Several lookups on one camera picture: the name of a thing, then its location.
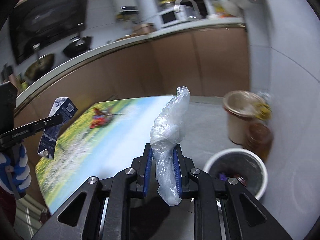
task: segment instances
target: red sleeve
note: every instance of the red sleeve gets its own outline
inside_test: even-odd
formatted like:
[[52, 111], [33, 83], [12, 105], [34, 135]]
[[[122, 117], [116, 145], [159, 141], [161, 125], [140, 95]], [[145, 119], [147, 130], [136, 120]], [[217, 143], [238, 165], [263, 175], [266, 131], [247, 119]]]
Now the red sleeve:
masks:
[[12, 194], [9, 194], [0, 187], [0, 205], [6, 214], [9, 222], [14, 224], [14, 219], [16, 217], [16, 200]]

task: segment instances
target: trash can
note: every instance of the trash can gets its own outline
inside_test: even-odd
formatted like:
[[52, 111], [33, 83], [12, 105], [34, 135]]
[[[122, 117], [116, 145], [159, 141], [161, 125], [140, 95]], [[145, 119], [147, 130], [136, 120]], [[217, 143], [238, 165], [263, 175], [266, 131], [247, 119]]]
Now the trash can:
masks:
[[232, 91], [223, 99], [228, 113], [228, 137], [235, 144], [243, 144], [245, 130], [256, 115], [255, 105], [263, 104], [263, 98], [248, 91]]
[[[241, 177], [238, 180], [242, 181], [258, 200], [266, 191], [268, 184], [268, 172], [264, 163], [253, 152], [245, 149], [231, 148], [220, 151], [206, 162], [203, 170], [217, 179], [221, 179], [222, 174], [225, 179]], [[217, 201], [217, 205], [221, 211], [219, 201]]]

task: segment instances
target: beige bucket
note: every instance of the beige bucket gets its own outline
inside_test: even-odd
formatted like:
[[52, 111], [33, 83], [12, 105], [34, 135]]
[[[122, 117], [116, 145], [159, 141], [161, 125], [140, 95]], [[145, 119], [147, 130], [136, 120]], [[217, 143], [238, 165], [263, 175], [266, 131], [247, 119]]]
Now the beige bucket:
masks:
[[223, 105], [228, 113], [228, 137], [236, 143], [244, 141], [245, 129], [255, 117], [255, 105], [264, 103], [264, 100], [248, 91], [232, 91], [225, 95]]

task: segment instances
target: printed table surface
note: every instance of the printed table surface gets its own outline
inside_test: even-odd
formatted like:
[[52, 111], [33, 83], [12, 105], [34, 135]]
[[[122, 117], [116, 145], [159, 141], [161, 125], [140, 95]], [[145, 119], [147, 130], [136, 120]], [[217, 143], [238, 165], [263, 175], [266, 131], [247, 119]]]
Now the printed table surface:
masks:
[[[42, 158], [36, 176], [44, 200], [54, 213], [90, 176], [113, 177], [142, 156], [150, 130], [173, 96], [101, 102], [84, 112], [57, 140], [54, 159]], [[111, 121], [90, 129], [94, 108]]]

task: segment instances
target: blue and white glove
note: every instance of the blue and white glove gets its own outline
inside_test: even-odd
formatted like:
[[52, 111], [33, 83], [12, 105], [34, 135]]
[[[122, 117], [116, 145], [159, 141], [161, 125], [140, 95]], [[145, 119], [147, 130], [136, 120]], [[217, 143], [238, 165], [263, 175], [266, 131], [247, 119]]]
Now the blue and white glove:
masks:
[[[17, 187], [19, 193], [24, 192], [27, 187], [29, 187], [31, 182], [30, 168], [27, 165], [28, 156], [27, 150], [23, 144], [19, 148], [20, 159], [15, 167], [10, 166], [10, 169], [14, 172], [12, 176], [12, 182]], [[10, 158], [7, 155], [0, 153], [0, 187], [6, 192], [13, 194], [12, 188], [9, 184], [7, 174], [5, 172], [5, 167], [9, 166], [11, 163]]]

